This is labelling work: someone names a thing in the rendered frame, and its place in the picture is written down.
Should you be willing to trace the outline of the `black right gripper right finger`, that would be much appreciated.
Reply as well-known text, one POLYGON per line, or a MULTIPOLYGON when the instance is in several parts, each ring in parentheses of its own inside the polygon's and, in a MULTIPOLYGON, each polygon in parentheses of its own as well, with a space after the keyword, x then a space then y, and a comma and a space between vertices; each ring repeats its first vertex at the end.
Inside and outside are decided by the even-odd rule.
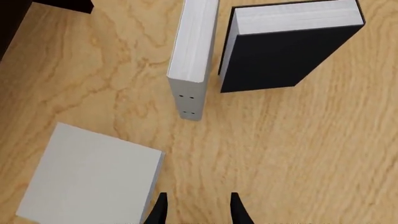
POLYGON ((231 193, 230 210, 232 224, 254 224, 237 192, 231 193))

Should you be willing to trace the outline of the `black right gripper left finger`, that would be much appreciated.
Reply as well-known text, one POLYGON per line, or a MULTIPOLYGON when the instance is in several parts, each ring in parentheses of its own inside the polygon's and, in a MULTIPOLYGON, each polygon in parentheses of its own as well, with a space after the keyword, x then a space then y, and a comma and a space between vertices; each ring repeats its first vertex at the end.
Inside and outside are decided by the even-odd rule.
POLYGON ((143 224, 166 224, 167 193, 161 192, 158 199, 143 224))

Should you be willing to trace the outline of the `flat pale grey book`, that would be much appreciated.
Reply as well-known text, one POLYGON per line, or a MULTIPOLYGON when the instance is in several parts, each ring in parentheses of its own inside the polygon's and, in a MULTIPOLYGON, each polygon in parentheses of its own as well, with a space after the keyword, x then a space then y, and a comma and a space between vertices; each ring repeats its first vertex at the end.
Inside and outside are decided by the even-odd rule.
POLYGON ((164 156, 58 123, 16 215, 38 224, 141 224, 164 156))

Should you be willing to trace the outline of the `upright grey book with dots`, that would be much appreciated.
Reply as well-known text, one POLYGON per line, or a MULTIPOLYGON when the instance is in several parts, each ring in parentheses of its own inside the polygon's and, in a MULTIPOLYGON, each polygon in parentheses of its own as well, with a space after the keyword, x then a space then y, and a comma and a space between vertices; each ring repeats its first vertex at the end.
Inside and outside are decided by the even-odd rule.
POLYGON ((220 0, 184 0, 167 78, 182 119, 200 121, 220 0))

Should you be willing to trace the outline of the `black cover book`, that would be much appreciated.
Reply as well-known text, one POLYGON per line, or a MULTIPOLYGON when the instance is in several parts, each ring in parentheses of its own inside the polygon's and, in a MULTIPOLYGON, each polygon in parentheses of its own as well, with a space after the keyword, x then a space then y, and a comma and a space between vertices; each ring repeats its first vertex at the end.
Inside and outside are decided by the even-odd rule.
POLYGON ((218 70, 220 91, 295 86, 365 23, 358 0, 232 7, 218 70))

